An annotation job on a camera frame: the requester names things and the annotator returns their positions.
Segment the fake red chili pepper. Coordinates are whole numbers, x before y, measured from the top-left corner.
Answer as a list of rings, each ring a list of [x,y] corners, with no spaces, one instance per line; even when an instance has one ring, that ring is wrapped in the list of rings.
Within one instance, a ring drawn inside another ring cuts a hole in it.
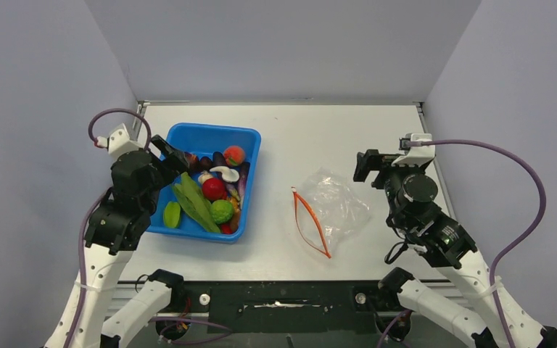
[[[229,223],[224,223],[220,225],[220,230],[222,234],[231,235],[234,230]]]

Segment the small fake white mushroom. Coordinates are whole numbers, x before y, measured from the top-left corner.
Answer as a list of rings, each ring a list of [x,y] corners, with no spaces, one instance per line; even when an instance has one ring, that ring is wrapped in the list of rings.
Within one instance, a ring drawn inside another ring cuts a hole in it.
[[[199,174],[197,181],[202,186],[205,183],[205,181],[207,181],[211,178],[214,178],[214,175],[212,173],[210,173],[208,171],[202,171]]]

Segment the small dark fake fig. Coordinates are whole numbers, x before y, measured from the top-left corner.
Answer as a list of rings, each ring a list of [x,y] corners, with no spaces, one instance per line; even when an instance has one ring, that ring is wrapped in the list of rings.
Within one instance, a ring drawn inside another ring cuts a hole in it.
[[[201,171],[209,171],[214,167],[214,163],[211,158],[203,156],[199,159],[199,167]]]

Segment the green fake bumpy vegetable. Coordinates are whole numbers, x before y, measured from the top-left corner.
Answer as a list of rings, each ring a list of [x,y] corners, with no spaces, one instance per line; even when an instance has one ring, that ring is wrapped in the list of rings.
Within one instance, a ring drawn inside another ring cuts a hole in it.
[[[211,217],[214,223],[218,225],[227,223],[233,217],[234,213],[234,206],[228,200],[219,199],[210,205]]]

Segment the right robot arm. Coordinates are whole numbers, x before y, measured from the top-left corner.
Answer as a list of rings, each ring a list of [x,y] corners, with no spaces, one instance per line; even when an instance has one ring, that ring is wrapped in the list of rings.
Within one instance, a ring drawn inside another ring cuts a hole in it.
[[[379,282],[379,300],[388,309],[410,310],[454,335],[467,347],[557,347],[557,329],[531,317],[504,289],[491,281],[475,241],[434,201],[437,184],[426,175],[433,155],[360,152],[353,180],[378,173],[372,187],[382,189],[389,205],[386,224],[459,290],[465,308],[431,290],[407,270],[396,267]]]

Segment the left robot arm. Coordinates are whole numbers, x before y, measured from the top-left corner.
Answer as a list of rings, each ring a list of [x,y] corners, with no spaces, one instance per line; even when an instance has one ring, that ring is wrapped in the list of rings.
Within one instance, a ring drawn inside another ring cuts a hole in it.
[[[182,276],[158,269],[149,283],[107,317],[120,276],[156,213],[160,191],[188,169],[182,151],[161,136],[148,149],[121,154],[112,186],[94,203],[81,227],[80,271],[57,327],[45,347],[127,347],[161,310],[183,295]]]

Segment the white fake garlic piece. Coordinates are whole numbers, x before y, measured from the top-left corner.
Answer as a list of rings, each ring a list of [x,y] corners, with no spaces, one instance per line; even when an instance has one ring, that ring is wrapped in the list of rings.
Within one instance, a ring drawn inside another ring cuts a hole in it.
[[[237,183],[239,181],[239,172],[231,167],[216,166],[210,169],[211,173],[217,173],[226,183]]]

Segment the clear zip top bag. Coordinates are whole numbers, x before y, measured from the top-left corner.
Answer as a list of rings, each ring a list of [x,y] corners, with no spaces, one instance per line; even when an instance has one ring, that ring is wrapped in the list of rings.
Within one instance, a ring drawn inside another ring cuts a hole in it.
[[[328,259],[336,254],[339,243],[363,230],[371,219],[370,207],[348,180],[323,167],[291,187],[291,193],[298,234]]]

